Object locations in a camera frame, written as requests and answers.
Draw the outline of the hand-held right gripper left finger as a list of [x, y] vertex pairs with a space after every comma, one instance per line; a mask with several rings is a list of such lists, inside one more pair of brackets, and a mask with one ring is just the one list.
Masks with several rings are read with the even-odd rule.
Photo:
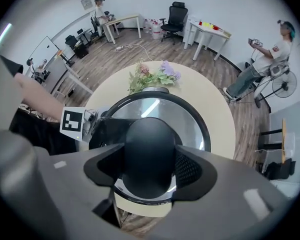
[[124, 239], [95, 213], [113, 179], [97, 162], [110, 147], [50, 156], [14, 133], [0, 134], [0, 195], [41, 239]]

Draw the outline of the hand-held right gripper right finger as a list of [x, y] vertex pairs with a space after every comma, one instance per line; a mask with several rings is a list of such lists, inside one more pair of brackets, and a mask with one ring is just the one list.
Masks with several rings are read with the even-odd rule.
[[176, 168], [190, 166], [177, 180], [171, 211], [149, 240], [255, 239], [274, 226], [288, 198], [246, 164], [195, 148], [176, 146]]

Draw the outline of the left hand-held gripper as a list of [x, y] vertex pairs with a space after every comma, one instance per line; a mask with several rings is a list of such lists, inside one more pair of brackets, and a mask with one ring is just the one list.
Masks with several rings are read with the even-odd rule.
[[59, 131], [79, 142], [89, 142], [95, 131], [99, 112], [84, 107], [64, 107]]

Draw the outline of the black pressure cooker pot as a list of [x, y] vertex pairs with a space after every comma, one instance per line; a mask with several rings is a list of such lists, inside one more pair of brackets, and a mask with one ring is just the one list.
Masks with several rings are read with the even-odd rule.
[[142, 92], [161, 92], [169, 94], [169, 90], [161, 86], [148, 86], [142, 89]]

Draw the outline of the black pressure cooker lid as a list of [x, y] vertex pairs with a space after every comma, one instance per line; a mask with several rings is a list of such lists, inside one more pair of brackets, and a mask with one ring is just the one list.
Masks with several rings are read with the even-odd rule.
[[169, 203], [173, 193], [195, 181], [197, 165], [176, 146], [210, 151], [211, 139], [200, 114], [180, 97], [161, 91], [129, 95], [101, 113], [89, 148], [123, 144], [109, 163], [114, 192], [135, 203]]

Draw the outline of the person's left forearm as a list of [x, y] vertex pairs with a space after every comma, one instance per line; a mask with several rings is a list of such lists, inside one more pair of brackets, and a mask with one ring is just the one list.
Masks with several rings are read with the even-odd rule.
[[37, 81], [17, 73], [14, 80], [21, 87], [23, 103], [43, 115], [61, 121], [64, 105], [47, 92]]

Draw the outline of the grey top white desk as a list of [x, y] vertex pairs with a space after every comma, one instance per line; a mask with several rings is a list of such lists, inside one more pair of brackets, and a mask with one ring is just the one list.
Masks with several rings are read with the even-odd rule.
[[93, 94], [93, 91], [80, 81], [80, 76], [75, 71], [73, 71], [66, 63], [63, 63], [63, 67], [65, 68], [65, 72], [62, 74], [62, 76], [56, 82], [55, 86], [52, 88], [52, 91], [50, 92], [52, 96], [54, 96], [55, 93], [59, 93], [64, 98], [67, 96], [66, 94], [63, 94], [62, 92], [59, 91], [61, 84], [64, 82], [66, 78], [69, 78], [72, 82], [80, 86], [83, 90], [88, 92], [90, 95]]

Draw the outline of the black office chair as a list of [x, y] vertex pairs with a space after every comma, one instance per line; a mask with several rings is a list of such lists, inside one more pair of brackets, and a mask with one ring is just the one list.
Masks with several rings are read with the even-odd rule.
[[73, 51], [76, 49], [76, 43], [78, 42], [78, 40], [73, 36], [73, 35], [68, 35], [65, 38], [65, 44], [68, 45]]
[[185, 7], [184, 2], [174, 1], [169, 7], [169, 17], [167, 23], [166, 18], [161, 18], [162, 25], [160, 28], [166, 32], [161, 38], [161, 42], [166, 39], [172, 39], [172, 44], [175, 45], [175, 37], [178, 32], [182, 32], [184, 29], [184, 19], [188, 13], [188, 9]]
[[268, 180], [286, 180], [295, 173], [296, 161], [291, 158], [284, 163], [271, 162], [264, 168], [264, 163], [256, 162], [255, 169]]

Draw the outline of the grey partition board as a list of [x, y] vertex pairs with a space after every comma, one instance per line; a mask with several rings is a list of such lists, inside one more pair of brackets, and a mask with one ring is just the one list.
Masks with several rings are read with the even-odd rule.
[[[53, 87], [55, 86], [57, 81], [60, 79], [60, 77], [66, 70], [64, 68], [65, 61], [58, 56], [59, 51], [60, 50], [51, 41], [51, 39], [48, 36], [46, 36], [39, 43], [39, 45], [35, 48], [35, 50], [32, 52], [32, 54], [29, 57], [29, 58], [33, 58], [33, 62], [37, 65], [41, 64], [44, 59], [47, 59], [47, 63], [44, 68], [47, 71], [50, 71], [50, 75], [47, 77], [45, 82], [43, 82], [41, 85], [49, 93], [51, 93]], [[32, 76], [32, 73], [30, 72], [29, 68], [26, 72], [26, 75], [28, 77]]]

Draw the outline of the orange round table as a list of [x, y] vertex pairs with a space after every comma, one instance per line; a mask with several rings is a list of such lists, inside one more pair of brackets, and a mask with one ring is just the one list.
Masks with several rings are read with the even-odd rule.
[[[281, 133], [281, 142], [276, 143], [265, 143], [265, 137], [268, 135], [274, 135]], [[282, 164], [286, 161], [286, 150], [285, 150], [285, 140], [287, 135], [287, 124], [286, 120], [283, 118], [281, 121], [281, 129], [270, 130], [261, 132], [258, 136], [257, 148], [259, 151], [281, 151], [281, 162]]]

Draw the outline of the artificial flower bouquet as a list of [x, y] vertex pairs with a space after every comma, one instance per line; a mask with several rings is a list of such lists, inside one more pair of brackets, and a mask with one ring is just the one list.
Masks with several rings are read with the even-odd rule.
[[134, 74], [129, 73], [130, 95], [141, 92], [144, 88], [152, 85], [161, 84], [164, 86], [175, 85], [181, 78], [181, 73], [175, 71], [168, 61], [162, 61], [154, 72], [150, 71], [150, 67], [140, 59], [136, 65]]

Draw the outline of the ceiling light strip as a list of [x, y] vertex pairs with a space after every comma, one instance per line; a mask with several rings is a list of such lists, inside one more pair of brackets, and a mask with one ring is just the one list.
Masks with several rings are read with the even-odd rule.
[[0, 34], [0, 44], [1, 44], [2, 40], [4, 39], [4, 37], [6, 36], [6, 34], [9, 32], [11, 27], [12, 27], [12, 24], [8, 23], [6, 25], [6, 27], [4, 28], [4, 30], [1, 32], [1, 34]]

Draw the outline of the group of water bottles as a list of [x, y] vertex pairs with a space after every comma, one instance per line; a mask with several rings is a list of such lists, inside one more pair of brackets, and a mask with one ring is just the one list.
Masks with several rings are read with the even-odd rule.
[[166, 30], [161, 28], [163, 24], [155, 19], [145, 18], [143, 20], [143, 32], [149, 34], [154, 40], [159, 40], [167, 34]]

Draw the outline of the black floor fan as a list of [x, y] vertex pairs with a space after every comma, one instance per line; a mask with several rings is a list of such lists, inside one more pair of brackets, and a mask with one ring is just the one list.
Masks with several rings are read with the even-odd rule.
[[[262, 91], [271, 84], [272, 92], [263, 96]], [[279, 98], [291, 96], [297, 89], [297, 78], [289, 69], [285, 72], [278, 73], [275, 76], [263, 77], [256, 89], [254, 90], [254, 102], [256, 107], [261, 107], [261, 101], [275, 95]]]

